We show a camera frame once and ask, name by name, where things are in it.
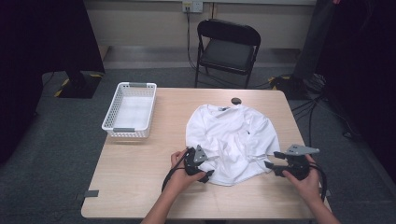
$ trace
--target chair seat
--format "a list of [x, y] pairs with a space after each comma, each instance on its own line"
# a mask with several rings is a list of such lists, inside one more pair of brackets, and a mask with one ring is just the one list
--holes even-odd
[[251, 46], [212, 39], [202, 55], [201, 65], [214, 64], [244, 75], [250, 67], [253, 51]]

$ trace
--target white plastic basket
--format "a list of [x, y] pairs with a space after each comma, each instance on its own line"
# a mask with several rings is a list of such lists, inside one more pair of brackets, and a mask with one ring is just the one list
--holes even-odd
[[149, 137], [156, 90], [155, 83], [121, 82], [102, 129], [112, 137]]

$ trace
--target gray carpet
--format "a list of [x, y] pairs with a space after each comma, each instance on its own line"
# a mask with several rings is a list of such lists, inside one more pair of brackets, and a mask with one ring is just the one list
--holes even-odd
[[[257, 68], [250, 86], [267, 88], [268, 77], [291, 70]], [[127, 219], [86, 219], [80, 214], [79, 194], [90, 185], [106, 139], [102, 121], [119, 82], [193, 87], [194, 71], [190, 68], [107, 70], [92, 99], [53, 97], [65, 79], [64, 73], [55, 73], [53, 78], [50, 74], [43, 76], [47, 84], [36, 110], [38, 115], [13, 156], [0, 166], [0, 223], [139, 223]], [[211, 78], [207, 81], [219, 85]], [[305, 102], [290, 101], [290, 108]], [[342, 135], [346, 125], [329, 104], [320, 101], [315, 108], [311, 134], [309, 114], [302, 112], [296, 118], [305, 143], [311, 137], [312, 147], [321, 149], [315, 159], [327, 174], [332, 194], [328, 199], [341, 222], [396, 223], [396, 188], [364, 141]]]

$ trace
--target table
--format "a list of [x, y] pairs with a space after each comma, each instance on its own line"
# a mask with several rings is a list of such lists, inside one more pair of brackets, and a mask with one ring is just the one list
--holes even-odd
[[[185, 148], [186, 124], [199, 105], [242, 104], [261, 111], [272, 122], [281, 150], [303, 139], [281, 91], [157, 90], [150, 136], [144, 141], [107, 137], [81, 214], [87, 218], [142, 218], [154, 205], [170, 167], [170, 155]], [[233, 187], [192, 184], [177, 198], [168, 218], [290, 219], [312, 214], [286, 178], [257, 175]]]

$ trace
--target wall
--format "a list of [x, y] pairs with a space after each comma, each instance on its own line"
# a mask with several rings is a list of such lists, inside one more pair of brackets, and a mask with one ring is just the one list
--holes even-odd
[[[280, 1], [283, 5], [223, 2], [204, 2], [202, 14], [191, 14], [192, 47], [198, 43], [197, 24], [212, 15], [254, 27], [262, 36], [262, 48], [300, 49], [303, 46], [313, 11], [312, 0]], [[180, 1], [91, 0], [85, 1], [85, 5], [99, 45], [187, 46], [187, 16], [181, 12]]]

